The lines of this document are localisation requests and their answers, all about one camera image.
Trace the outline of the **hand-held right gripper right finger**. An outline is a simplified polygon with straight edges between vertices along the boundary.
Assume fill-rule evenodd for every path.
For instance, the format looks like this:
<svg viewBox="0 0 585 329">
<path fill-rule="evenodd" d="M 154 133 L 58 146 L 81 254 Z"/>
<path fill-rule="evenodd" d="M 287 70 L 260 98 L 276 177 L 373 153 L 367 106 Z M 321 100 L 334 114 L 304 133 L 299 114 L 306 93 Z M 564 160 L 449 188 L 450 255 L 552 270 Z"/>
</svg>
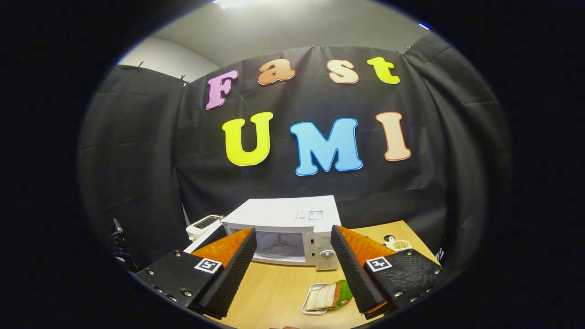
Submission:
<svg viewBox="0 0 585 329">
<path fill-rule="evenodd" d="M 454 277 L 413 248 L 396 251 L 338 225 L 331 229 L 330 242 L 357 309 L 367 319 L 408 309 Z"/>
</svg>

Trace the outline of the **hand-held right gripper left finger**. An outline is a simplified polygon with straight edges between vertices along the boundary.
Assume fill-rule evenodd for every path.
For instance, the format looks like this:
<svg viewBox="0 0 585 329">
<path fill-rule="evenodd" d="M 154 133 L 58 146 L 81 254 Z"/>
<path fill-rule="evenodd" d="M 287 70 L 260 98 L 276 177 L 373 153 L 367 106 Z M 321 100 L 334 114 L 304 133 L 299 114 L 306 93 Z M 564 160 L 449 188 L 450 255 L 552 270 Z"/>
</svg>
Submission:
<svg viewBox="0 0 585 329">
<path fill-rule="evenodd" d="M 145 285 L 199 314 L 226 317 L 257 247 L 246 227 L 190 253 L 174 250 L 136 273 Z"/>
</svg>

